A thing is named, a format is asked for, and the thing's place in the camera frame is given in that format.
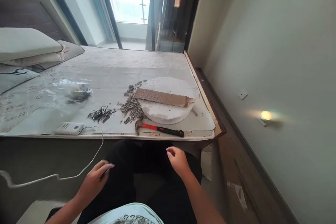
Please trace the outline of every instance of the hammer head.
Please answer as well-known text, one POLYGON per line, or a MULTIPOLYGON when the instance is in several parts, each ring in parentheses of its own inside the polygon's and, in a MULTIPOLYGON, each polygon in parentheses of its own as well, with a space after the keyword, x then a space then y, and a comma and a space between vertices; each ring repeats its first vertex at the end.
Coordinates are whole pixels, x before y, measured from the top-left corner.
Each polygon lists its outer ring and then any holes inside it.
POLYGON ((138 128, 139 127, 142 127, 143 126, 143 122, 141 122, 141 120, 138 120, 138 121, 136 121, 135 122, 135 125, 134 125, 134 127, 135 127, 135 132, 139 135, 139 132, 138 132, 138 128))

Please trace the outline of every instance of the mattress cover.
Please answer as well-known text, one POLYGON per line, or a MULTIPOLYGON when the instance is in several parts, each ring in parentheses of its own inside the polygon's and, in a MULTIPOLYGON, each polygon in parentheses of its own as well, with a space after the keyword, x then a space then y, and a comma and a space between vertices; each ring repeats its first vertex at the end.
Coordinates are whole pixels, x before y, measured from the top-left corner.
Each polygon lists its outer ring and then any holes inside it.
MULTIPOLYGON (((73 138, 54 135, 54 131, 62 122, 76 122, 86 127, 101 127, 106 138, 179 139, 149 129, 140 129, 138 136, 134 121, 123 123, 127 117, 120 112, 118 104, 126 101, 124 93, 129 85, 157 77, 184 80, 195 94, 200 93, 184 54, 83 48, 83 54, 41 72, 0 96, 0 135, 73 138), (84 101, 69 102, 69 92, 79 87, 92 93, 84 101), (98 124, 87 116, 100 106, 116 112, 105 123, 98 124)), ((184 140, 213 138, 215 124, 203 99, 198 99, 194 110, 197 116, 190 113, 181 122, 164 127, 185 131, 184 140)), ((86 128, 76 137, 100 138, 101 133, 86 128)))

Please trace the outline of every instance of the brown paper strip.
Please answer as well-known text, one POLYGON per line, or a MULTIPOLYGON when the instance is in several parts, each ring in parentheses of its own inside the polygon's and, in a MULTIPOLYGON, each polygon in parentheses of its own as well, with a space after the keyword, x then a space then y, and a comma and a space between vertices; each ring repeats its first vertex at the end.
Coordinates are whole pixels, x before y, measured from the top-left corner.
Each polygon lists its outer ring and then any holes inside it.
POLYGON ((177 94, 163 93, 159 91, 138 88, 133 96, 134 99, 149 100, 152 102, 163 103, 167 105, 187 107, 189 103, 195 102, 198 98, 189 98, 177 94))

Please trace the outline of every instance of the pillow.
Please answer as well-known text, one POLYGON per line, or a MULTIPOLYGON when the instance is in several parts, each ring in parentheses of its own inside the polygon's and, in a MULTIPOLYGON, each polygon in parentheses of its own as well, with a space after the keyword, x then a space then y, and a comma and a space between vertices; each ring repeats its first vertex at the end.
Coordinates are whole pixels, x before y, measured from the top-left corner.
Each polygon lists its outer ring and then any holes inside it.
POLYGON ((56 53, 63 46, 31 28, 0 28, 0 62, 56 53))
POLYGON ((62 46, 64 47, 69 47, 69 50, 67 52, 64 52, 64 60, 58 61, 58 62, 48 62, 48 63, 37 64, 33 66, 28 66, 27 68, 34 72, 42 72, 43 70, 46 70, 50 67, 61 64, 62 62, 67 61, 71 58, 74 58, 82 54, 83 52, 85 52, 84 49, 80 47, 79 45, 72 44, 70 42, 66 42, 62 40, 59 40, 58 42, 61 43, 62 46))
POLYGON ((25 68, 0 64, 0 94, 38 75, 25 68))
POLYGON ((47 62, 58 62, 64 60, 64 53, 69 50, 69 47, 63 48, 60 52, 53 52, 50 54, 41 54, 31 56, 27 58, 12 59, 10 61, 4 61, 3 64, 14 65, 17 67, 26 67, 30 65, 37 65, 47 62))

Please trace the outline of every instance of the white cable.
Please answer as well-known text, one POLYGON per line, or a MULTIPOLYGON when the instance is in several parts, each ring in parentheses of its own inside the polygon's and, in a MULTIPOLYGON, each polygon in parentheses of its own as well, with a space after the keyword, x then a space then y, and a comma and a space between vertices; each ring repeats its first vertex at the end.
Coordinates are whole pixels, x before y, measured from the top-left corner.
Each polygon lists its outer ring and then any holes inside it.
POLYGON ((95 154, 95 156, 93 157, 93 159, 91 160, 91 162, 78 174, 78 175, 76 175, 76 176, 73 176, 73 177, 66 177, 66 178, 60 178, 60 176, 58 175, 58 174, 53 174, 53 175, 49 175, 49 176, 47 176, 47 177, 44 177, 44 178, 39 178, 39 179, 37 179, 37 180, 34 180, 34 181, 31 181, 31 182, 27 182, 27 183, 23 183, 23 184, 18 184, 18 185, 16 185, 16 184, 13 184, 13 182, 12 182, 12 179, 11 179, 11 176, 9 175, 9 173, 8 172, 6 172, 6 171, 4 171, 4 170, 0 170, 0 175, 2 176, 2 177, 4 177, 4 179, 6 180, 6 182, 7 182, 7 186, 9 187, 9 188, 19 188, 19 187, 24 187, 24 186, 28 186, 28 185, 30 185, 30 184, 34 184, 34 183, 37 183, 37 182, 40 182, 40 181, 42 181, 42 180, 46 180, 46 179, 49 179, 49 178, 51 178, 51 177, 56 177, 57 178, 57 180, 66 180, 66 179, 72 179, 72 178, 76 178, 76 177, 78 177, 79 175, 81 175, 82 173, 83 173, 83 171, 85 171, 85 169, 87 168, 87 167, 89 167, 89 165, 93 162, 93 160, 95 159, 95 157, 97 156, 97 154, 98 154, 98 152, 100 151, 100 149, 102 148, 102 146, 103 146, 103 144, 104 144, 104 135, 103 135, 103 130, 102 130, 102 128, 100 128, 100 127, 98 127, 98 126, 93 126, 93 127, 85 127, 85 128, 94 128, 94 127, 96 127, 96 128, 99 128, 100 130, 101 130, 101 140, 102 140, 102 143, 101 143, 101 146, 99 147, 99 149, 97 150, 97 152, 96 152, 96 154, 95 154))

